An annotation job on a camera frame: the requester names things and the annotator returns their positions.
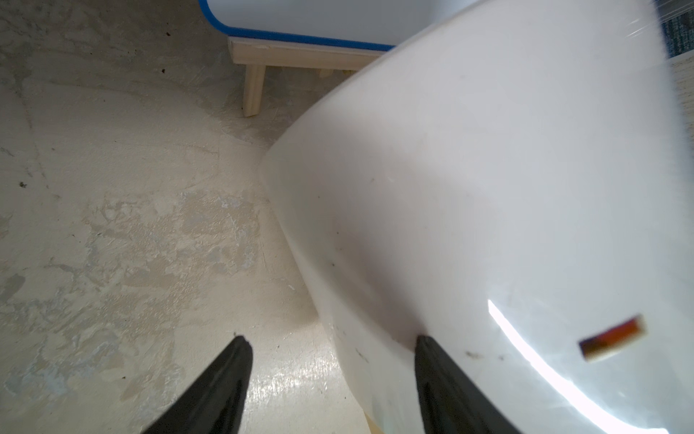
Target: wooden frame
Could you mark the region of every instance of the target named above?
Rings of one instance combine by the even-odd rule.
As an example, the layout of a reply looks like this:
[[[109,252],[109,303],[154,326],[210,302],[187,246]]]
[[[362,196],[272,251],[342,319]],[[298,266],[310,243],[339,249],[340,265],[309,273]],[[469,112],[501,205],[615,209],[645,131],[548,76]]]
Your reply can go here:
[[[228,46],[231,60],[246,66],[243,102],[246,117],[260,112],[266,66],[314,68],[319,70],[320,77],[326,77],[334,69],[358,71],[384,53],[244,37],[229,37]]]

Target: dirt speck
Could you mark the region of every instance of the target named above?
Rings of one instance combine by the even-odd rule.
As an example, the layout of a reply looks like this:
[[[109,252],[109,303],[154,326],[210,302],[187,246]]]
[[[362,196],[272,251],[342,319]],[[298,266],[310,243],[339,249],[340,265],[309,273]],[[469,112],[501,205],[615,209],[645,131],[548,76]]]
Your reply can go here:
[[[469,358],[473,360],[479,360],[481,358],[484,358],[484,356],[480,353],[473,353],[472,351],[465,351],[465,355],[468,356]]]
[[[361,353],[359,352],[358,349],[355,348],[354,351],[356,351],[357,354],[359,354],[359,357],[361,357],[362,359],[364,359],[364,362],[369,363],[369,359],[367,359],[366,357],[364,357],[364,354],[361,354]]]

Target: stained floor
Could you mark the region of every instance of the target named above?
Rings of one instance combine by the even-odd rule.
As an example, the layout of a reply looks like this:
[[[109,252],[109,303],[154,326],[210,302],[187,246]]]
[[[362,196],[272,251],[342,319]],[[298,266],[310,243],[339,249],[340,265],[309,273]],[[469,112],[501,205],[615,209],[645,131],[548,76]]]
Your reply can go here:
[[[0,1],[0,431],[137,433],[242,334],[244,433],[365,433],[257,166],[344,80],[244,70],[195,0]]]

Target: white object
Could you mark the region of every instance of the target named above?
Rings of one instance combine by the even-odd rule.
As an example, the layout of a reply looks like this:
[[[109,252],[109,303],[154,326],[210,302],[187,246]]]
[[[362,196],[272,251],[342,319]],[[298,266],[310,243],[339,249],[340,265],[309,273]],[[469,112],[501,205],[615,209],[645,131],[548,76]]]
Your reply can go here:
[[[434,337],[522,433],[694,432],[694,166],[648,0],[488,0],[318,102],[262,167],[346,380],[421,433]],[[646,333],[587,361],[579,342]]]
[[[385,51],[477,0],[199,0],[229,36]]]

